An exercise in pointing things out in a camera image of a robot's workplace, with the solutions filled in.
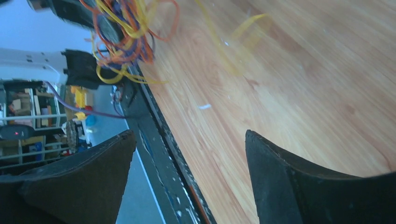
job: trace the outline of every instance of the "wooden tabletop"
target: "wooden tabletop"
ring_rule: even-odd
[[[395,1],[204,0],[220,48],[198,5],[178,3],[177,34],[141,70],[169,81],[150,88],[217,223],[258,223],[247,129],[343,173],[396,169]],[[152,29],[165,36],[174,12],[161,5]],[[272,25],[257,21],[241,38],[265,34],[238,56],[232,32],[262,13]]]

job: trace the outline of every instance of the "white wall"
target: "white wall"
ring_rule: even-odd
[[[0,7],[0,48],[91,51],[84,38],[90,38],[88,30],[62,21],[51,10],[35,12],[26,0],[13,0]]]

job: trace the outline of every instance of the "wood grain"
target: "wood grain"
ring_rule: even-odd
[[[258,223],[247,129],[343,173],[396,169],[395,1],[204,1],[222,40],[271,15],[242,76],[227,72],[196,3],[178,3],[176,36],[157,41],[156,62],[141,69],[170,82],[150,88],[219,224]],[[165,36],[174,11],[163,4],[152,29]],[[237,42],[226,45],[233,58]]]

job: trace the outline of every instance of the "blue object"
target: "blue object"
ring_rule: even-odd
[[[95,125],[95,123],[96,123],[96,118],[95,118],[95,116],[93,116],[93,115],[88,115],[88,116],[86,117],[86,119],[85,119],[85,125],[86,125],[87,127],[91,127],[91,126]]]
[[[41,152],[42,151],[42,143],[41,142],[35,143],[35,148],[36,148],[36,152]],[[37,154],[36,161],[40,161],[40,160],[43,160],[42,154]]]

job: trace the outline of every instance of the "black device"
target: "black device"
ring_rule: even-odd
[[[0,138],[4,140],[22,140],[34,136],[35,129],[28,125],[4,125],[0,127]]]

